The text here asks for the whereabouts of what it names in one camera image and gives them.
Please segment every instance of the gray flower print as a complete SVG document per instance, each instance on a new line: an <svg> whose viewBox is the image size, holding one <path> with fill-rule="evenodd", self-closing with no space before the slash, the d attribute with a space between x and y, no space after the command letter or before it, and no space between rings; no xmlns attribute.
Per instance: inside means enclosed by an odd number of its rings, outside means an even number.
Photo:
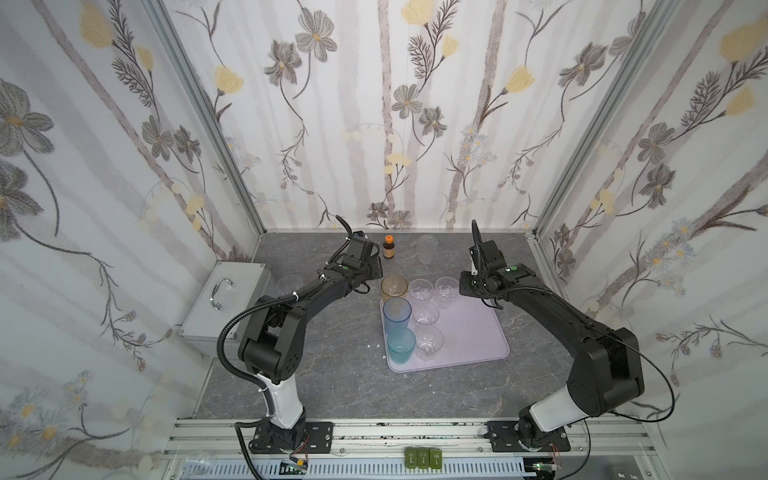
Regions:
<svg viewBox="0 0 768 480"><path fill-rule="evenodd" d="M285 76L289 82L295 84L296 69L301 66L301 57L296 51L296 46L287 41L277 43L277 40L272 40L270 58L275 64L264 68L264 73L270 76L270 83L279 85L280 79Z"/></svg>
<svg viewBox="0 0 768 480"><path fill-rule="evenodd" d="M299 50L307 53L312 50L315 51L315 58L320 61L328 60L327 51L336 51L336 43L329 38L333 32L333 22L330 21L328 15L315 10L315 15L308 8L301 8L301 15L299 15L299 24L301 28L308 33L296 34L296 47Z"/></svg>
<svg viewBox="0 0 768 480"><path fill-rule="evenodd" d="M37 215L43 211L32 197L22 192L27 174L19 167L0 160L0 241L19 238L16 215Z"/></svg>
<svg viewBox="0 0 768 480"><path fill-rule="evenodd" d="M667 202L667 199L664 198L664 189L672 188L674 175L675 170L670 170L665 164L661 164L648 172L648 185L640 190L640 195L650 195L648 208L656 208Z"/></svg>
<svg viewBox="0 0 768 480"><path fill-rule="evenodd" d="M179 125L179 129L174 134L174 137L176 137L176 145L179 147L179 151L182 154L187 154L187 159L192 163L194 155L200 155L200 141L192 140L190 132L183 125Z"/></svg>
<svg viewBox="0 0 768 480"><path fill-rule="evenodd" d="M614 38L611 48L608 49L608 54L615 57L626 53L627 50L629 50L629 47L632 46L634 37L637 35L637 31L640 30L640 25L642 25L644 19L645 12L640 12L637 17L632 18L631 22L629 22L629 26L627 26L627 33L629 33L629 36Z"/></svg>
<svg viewBox="0 0 768 480"><path fill-rule="evenodd" d="M579 55L576 55L576 66L560 70L561 79L558 82L560 86L564 87L573 80L576 80L580 86L584 86L590 72L601 68L605 63L606 49L605 45L593 45L592 42L589 42L589 45L584 47Z"/></svg>
<svg viewBox="0 0 768 480"><path fill-rule="evenodd" d="M648 131L648 138L641 138L637 145L643 150L637 155L637 159L645 162L650 158L650 162L657 164L664 159L664 149L661 147L672 141L674 128L667 128L667 124L661 122L655 124Z"/></svg>
<svg viewBox="0 0 768 480"><path fill-rule="evenodd" d="M384 202L371 203L371 213L366 216L371 220L376 220L379 217L386 218L387 212L389 212L389 207Z"/></svg>
<svg viewBox="0 0 768 480"><path fill-rule="evenodd" d="M0 155L12 157L24 143L39 154L50 154L53 144L41 131L51 130L48 115L29 111L29 96L21 88L0 80Z"/></svg>
<svg viewBox="0 0 768 480"><path fill-rule="evenodd" d="M154 115L149 116L149 121L141 124L141 137L145 142L152 145L152 156L157 158L162 154L163 159L170 158L169 147L174 146L174 136L169 131L160 132L160 125L154 119Z"/></svg>
<svg viewBox="0 0 768 480"><path fill-rule="evenodd" d="M427 135L428 133L434 131L436 136L442 136L442 132L447 130L448 126L440 123L441 118L442 113L440 113L440 107L425 108L422 112L422 116L419 119L419 123L424 125L422 135Z"/></svg>
<svg viewBox="0 0 768 480"><path fill-rule="evenodd" d="M392 215L389 216L389 225L396 230L410 228L412 225L411 212L404 212L402 210L393 211Z"/></svg>
<svg viewBox="0 0 768 480"><path fill-rule="evenodd" d="M416 84L410 87L400 85L395 90L394 95L397 102L392 105L392 109L394 111L400 110L400 118L408 118L411 113L418 114L422 110L422 102L414 100L416 88L418 88Z"/></svg>
<svg viewBox="0 0 768 480"><path fill-rule="evenodd" d="M563 250L558 253L558 268L562 271L563 276L571 275L571 268L576 266L576 259L573 252L570 250Z"/></svg>

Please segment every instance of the black mounting plate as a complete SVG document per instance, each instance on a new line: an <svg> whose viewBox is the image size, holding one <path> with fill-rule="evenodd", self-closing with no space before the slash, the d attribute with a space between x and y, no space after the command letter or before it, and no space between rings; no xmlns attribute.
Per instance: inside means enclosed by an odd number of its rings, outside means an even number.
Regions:
<svg viewBox="0 0 768 480"><path fill-rule="evenodd" d="M486 422L488 426L488 433L485 437L491 441L491 450L494 453L513 453L513 452L530 452L526 450L518 443L518 431L515 430L517 422L503 422L503 421L491 421ZM555 430L557 435L552 436L552 443L560 452L571 451L571 443L568 441L568 437L561 436L565 434L565 429L560 428ZM538 452L553 452L551 445L541 447Z"/></svg>
<svg viewBox="0 0 768 480"><path fill-rule="evenodd" d="M332 422L307 422L306 435L306 444L300 447L299 453L331 453L331 443L333 442ZM259 425L253 433L253 440L248 442L248 449L254 455L285 453L273 442L269 418L259 421Z"/></svg>

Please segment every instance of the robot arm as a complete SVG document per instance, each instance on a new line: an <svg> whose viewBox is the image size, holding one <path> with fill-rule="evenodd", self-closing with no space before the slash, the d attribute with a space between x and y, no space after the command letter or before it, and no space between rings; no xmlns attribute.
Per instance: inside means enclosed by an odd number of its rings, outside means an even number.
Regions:
<svg viewBox="0 0 768 480"><path fill-rule="evenodd" d="M525 265L507 266L493 240L482 242L472 221L475 245L469 249L477 274L462 272L464 296L499 300L519 306L543 325L574 358L563 389L520 411L518 439L526 449L539 449L559 436L562 427L596 417L644 391L637 338L629 330L613 330L574 308L547 288Z"/></svg>

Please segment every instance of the aluminum frame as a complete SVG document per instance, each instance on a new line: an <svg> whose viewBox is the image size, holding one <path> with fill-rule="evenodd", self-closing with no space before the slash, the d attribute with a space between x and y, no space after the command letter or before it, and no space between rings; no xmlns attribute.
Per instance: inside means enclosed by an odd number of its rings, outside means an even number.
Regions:
<svg viewBox="0 0 768 480"><path fill-rule="evenodd" d="M312 458L396 458L406 446L439 448L443 458L519 458L541 457L550 453L494 453L485 423L500 419L318 419L333 422L333 449L329 454L311 454ZM242 459L240 444L233 428L240 420L177 420L161 456L158 478L176 480L175 472L192 452L203 450L219 460ZM588 419L591 437L590 456L632 456L649 480L669 480L656 449L639 422L615 416ZM583 422L565 427L571 451L563 456L581 457L588 448ZM252 455L255 462L286 458L286 455Z"/></svg>

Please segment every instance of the frosted plastic cup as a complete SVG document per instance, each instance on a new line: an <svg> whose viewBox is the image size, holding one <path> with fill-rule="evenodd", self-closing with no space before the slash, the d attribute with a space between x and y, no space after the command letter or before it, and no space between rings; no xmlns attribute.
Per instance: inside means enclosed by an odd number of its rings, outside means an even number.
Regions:
<svg viewBox="0 0 768 480"><path fill-rule="evenodd" d="M386 347L389 359L394 363L403 364L411 358L416 346L416 336L409 329L397 329L386 336Z"/></svg>
<svg viewBox="0 0 768 480"><path fill-rule="evenodd" d="M408 285L408 293L414 300L429 300L434 292L435 286L432 285L432 282L423 278L411 280L411 284Z"/></svg>
<svg viewBox="0 0 768 480"><path fill-rule="evenodd" d="M421 263L431 263L437 253L437 239L432 235L421 235L416 241L416 256Z"/></svg>
<svg viewBox="0 0 768 480"><path fill-rule="evenodd" d="M422 325L432 325L440 318L440 310L429 300L414 300L411 316Z"/></svg>
<svg viewBox="0 0 768 480"><path fill-rule="evenodd" d="M277 282L277 296L288 296L304 286L304 280L298 275L286 275Z"/></svg>
<svg viewBox="0 0 768 480"><path fill-rule="evenodd" d="M401 296L394 296L384 303L384 331L387 335L408 326L411 318L411 303Z"/></svg>
<svg viewBox="0 0 768 480"><path fill-rule="evenodd" d="M442 332L431 325L418 325L415 329L416 356L422 360L430 360L435 357L442 348Z"/></svg>
<svg viewBox="0 0 768 480"><path fill-rule="evenodd" d="M432 301L440 308L448 308L458 296L458 280L450 276L441 276L435 282L435 295Z"/></svg>
<svg viewBox="0 0 768 480"><path fill-rule="evenodd" d="M382 300L403 296L408 292L408 280L403 275L387 275L382 278Z"/></svg>

